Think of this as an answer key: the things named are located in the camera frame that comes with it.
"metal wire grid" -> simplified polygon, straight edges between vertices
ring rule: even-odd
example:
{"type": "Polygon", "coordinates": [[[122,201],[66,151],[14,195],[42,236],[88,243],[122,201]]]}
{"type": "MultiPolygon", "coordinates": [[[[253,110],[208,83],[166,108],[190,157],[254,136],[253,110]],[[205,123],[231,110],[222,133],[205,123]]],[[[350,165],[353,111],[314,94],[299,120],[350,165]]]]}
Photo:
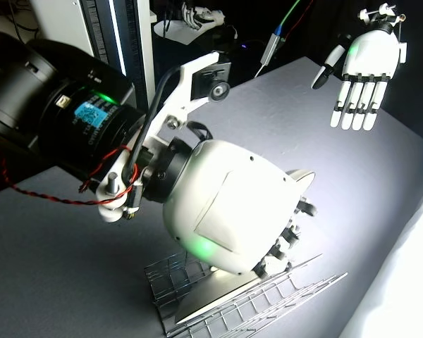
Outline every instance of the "metal wire grid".
{"type": "Polygon", "coordinates": [[[187,253],[179,253],[148,266],[145,272],[166,337],[252,337],[347,275],[332,276],[306,287],[296,287],[291,279],[292,272],[320,256],[295,266],[289,273],[263,281],[225,304],[181,325],[174,323],[178,304],[194,283],[211,273],[209,266],[188,257],[187,253]]]}

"table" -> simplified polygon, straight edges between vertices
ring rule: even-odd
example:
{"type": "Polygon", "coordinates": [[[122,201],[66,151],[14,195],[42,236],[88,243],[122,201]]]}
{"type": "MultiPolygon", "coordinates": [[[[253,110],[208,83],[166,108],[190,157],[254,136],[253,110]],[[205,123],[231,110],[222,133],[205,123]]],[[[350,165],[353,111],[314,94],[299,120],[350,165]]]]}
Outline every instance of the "table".
{"type": "MultiPolygon", "coordinates": [[[[191,115],[285,170],[315,170],[308,197],[319,213],[299,220],[298,257],[324,257],[297,282],[349,272],[257,337],[337,337],[423,197],[423,139],[383,111],[371,132],[329,127],[340,82],[312,91],[318,69],[301,58],[191,115]]],[[[196,142],[187,130],[177,135],[196,142]]],[[[52,168],[21,186],[71,198],[79,184],[52,168]]],[[[178,251],[158,204],[108,224],[95,207],[2,191],[0,338],[161,337],[143,268],[178,251]]]]}

